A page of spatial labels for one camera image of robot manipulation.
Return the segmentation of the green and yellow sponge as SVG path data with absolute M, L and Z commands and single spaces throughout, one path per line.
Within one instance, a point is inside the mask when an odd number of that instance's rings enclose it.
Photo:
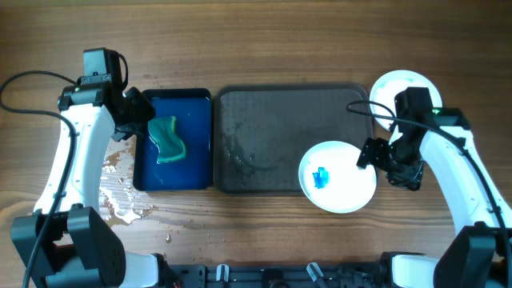
M 186 146 L 176 133 L 175 116 L 154 118 L 148 122 L 150 140 L 158 148 L 157 164 L 176 162 L 186 157 Z

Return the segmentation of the white plate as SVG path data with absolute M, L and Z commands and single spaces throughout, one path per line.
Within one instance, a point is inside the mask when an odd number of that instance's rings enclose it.
M 442 97 L 431 80 L 412 70 L 393 70 L 381 76 L 370 90 L 369 100 L 385 106 L 370 104 L 373 114 L 390 116 L 390 111 L 396 117 L 394 98 L 408 87 L 425 87 L 429 89 L 434 107 L 443 106 Z
M 374 196 L 377 174 L 372 165 L 357 166 L 361 150 L 347 142 L 321 142 L 310 148 L 298 167 L 302 192 L 317 207 L 336 214 L 363 208 Z

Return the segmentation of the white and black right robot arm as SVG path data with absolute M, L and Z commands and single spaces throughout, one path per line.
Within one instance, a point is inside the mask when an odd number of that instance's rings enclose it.
M 408 87 L 387 116 L 391 139 L 368 138 L 357 165 L 386 173 L 388 183 L 418 190 L 429 166 L 449 207 L 455 239 L 439 259 L 385 252 L 379 287 L 509 287 L 511 208 L 474 146 L 470 125 L 457 108 L 436 107 L 424 87 Z

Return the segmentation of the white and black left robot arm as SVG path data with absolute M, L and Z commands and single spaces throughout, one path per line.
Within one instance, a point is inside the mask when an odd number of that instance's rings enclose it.
M 83 53 L 84 75 L 58 98 L 61 133 L 48 182 L 11 239 L 26 266 L 23 285 L 159 287 L 169 267 L 159 254 L 127 252 L 99 214 L 103 158 L 111 140 L 142 137 L 155 109 L 129 88 L 128 65 L 114 50 Z

